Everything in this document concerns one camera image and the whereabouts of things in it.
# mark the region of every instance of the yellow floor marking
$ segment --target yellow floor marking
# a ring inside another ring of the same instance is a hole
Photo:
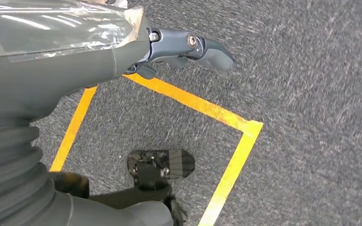
[[[231,126],[243,132],[242,138],[235,150],[209,204],[205,210],[203,217],[199,222],[199,226],[213,226],[216,222],[231,189],[234,187],[253,145],[259,136],[263,126],[262,122],[248,121],[241,116],[234,114],[218,105],[208,102],[178,87],[170,85],[159,79],[146,80],[137,74],[127,75],[128,79],[147,87],[153,91],[161,93],[165,96],[196,110],[207,116],[210,116],[224,124]],[[78,129],[88,110],[89,104],[96,91],[95,88],[86,89],[78,107],[70,122],[69,128],[63,138],[62,144],[53,161],[50,171],[60,171],[65,163],[66,157],[73,144]]]
[[[159,79],[146,80],[138,74],[127,75],[127,78],[153,91],[173,98],[174,100],[208,115],[224,124],[243,132],[242,138],[235,150],[227,169],[203,214],[198,226],[213,226],[223,208],[231,189],[234,187],[253,145],[259,136],[263,123],[248,121],[218,105],[208,102],[178,87]]]
[[[207,100],[197,97],[189,92],[186,92],[178,87],[170,85],[169,83],[166,83],[162,80],[156,78],[147,80],[138,74],[127,75],[126,77],[142,86],[171,97],[198,112],[206,114],[242,132],[247,128],[249,121],[245,120],[241,116],[234,114],[218,105],[210,103]]]
[[[203,217],[198,226],[213,226],[216,222],[231,189],[234,187],[239,173],[241,172],[256,138],[259,136],[262,124],[251,121],[248,131],[242,135],[242,138],[235,150],[228,166],[210,200]]]
[[[84,93],[80,99],[80,102],[78,103],[77,109],[74,112],[73,118],[70,121],[62,143],[60,144],[58,153],[56,154],[49,171],[62,170],[70,148],[73,145],[75,136],[77,135],[78,129],[80,128],[81,123],[84,120],[84,116],[88,111],[88,107],[90,106],[91,100],[95,95],[96,89],[97,86],[84,90]]]

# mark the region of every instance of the screw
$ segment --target screw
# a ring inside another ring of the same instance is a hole
[[[156,32],[152,32],[149,34],[149,40],[150,41],[157,41],[159,40],[159,34]]]
[[[191,48],[195,48],[197,45],[196,37],[193,34],[188,34],[187,36],[187,44]]]

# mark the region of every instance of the transparent plastic cover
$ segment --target transparent plastic cover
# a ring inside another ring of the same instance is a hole
[[[142,16],[142,7],[0,0],[0,57],[22,61],[120,47],[137,39]]]

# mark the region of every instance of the black foot plate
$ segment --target black foot plate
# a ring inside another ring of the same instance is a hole
[[[128,155],[128,171],[135,178],[138,164],[148,163],[160,170],[165,179],[186,178],[195,169],[195,159],[182,149],[164,151],[133,151]]]

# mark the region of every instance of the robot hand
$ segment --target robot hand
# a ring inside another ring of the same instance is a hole
[[[182,68],[188,60],[225,71],[230,69],[235,61],[222,44],[191,32],[151,28],[148,29],[148,35],[149,52],[124,74],[138,73],[145,79],[152,79],[157,71],[148,63],[167,62],[170,66]]]

